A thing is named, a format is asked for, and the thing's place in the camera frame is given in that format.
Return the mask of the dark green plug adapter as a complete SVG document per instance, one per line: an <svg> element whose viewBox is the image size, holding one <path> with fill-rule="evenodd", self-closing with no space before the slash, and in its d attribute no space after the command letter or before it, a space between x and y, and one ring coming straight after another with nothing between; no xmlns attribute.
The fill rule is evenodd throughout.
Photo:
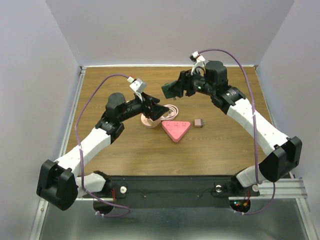
<svg viewBox="0 0 320 240"><path fill-rule="evenodd" d="M174 99L177 97L177 94L175 93L175 90L172 90L172 87L175 85L175 81L164 84L161 89L163 92L163 95L166 99Z"/></svg>

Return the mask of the round pink power strip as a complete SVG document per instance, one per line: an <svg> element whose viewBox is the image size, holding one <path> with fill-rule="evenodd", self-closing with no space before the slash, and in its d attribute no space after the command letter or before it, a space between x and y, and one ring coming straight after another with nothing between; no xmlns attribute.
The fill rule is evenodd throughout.
<svg viewBox="0 0 320 240"><path fill-rule="evenodd" d="M140 116L140 120L142 125L148 129L154 129L161 123L160 118L157 120L152 120L151 118L147 118L144 114Z"/></svg>

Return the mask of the pink triangular power strip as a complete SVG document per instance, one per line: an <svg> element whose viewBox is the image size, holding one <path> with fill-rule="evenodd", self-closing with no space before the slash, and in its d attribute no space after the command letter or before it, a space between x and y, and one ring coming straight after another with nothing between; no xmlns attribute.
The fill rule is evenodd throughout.
<svg viewBox="0 0 320 240"><path fill-rule="evenodd" d="M162 129L174 143L178 143L191 127L189 121L162 121Z"/></svg>

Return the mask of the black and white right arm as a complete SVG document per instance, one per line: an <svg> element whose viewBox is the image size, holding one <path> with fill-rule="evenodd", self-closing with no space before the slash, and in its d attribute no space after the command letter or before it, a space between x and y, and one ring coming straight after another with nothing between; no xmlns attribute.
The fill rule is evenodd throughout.
<svg viewBox="0 0 320 240"><path fill-rule="evenodd" d="M210 96L211 102L240 124L261 147L266 158L235 175L230 182L233 194L242 195L248 187L265 180L275 183L299 165L302 141L280 132L254 110L253 102L229 85L227 68L222 62L196 63L192 69L181 71L176 81L163 85L162 91L167 99L195 93Z"/></svg>

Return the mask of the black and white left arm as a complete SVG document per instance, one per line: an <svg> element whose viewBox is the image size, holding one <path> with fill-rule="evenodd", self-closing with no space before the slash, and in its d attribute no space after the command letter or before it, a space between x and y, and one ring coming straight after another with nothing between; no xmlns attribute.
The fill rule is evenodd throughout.
<svg viewBox="0 0 320 240"><path fill-rule="evenodd" d="M169 111L160 100L146 93L126 101L115 92L108 97L105 112L91 132L69 152L58 159L46 160L41 168L36 194L60 210L67 210L76 200L97 193L106 197L111 193L110 178L96 171L84 174L84 167L100 151L110 146L124 131L124 121L137 115L156 121Z"/></svg>

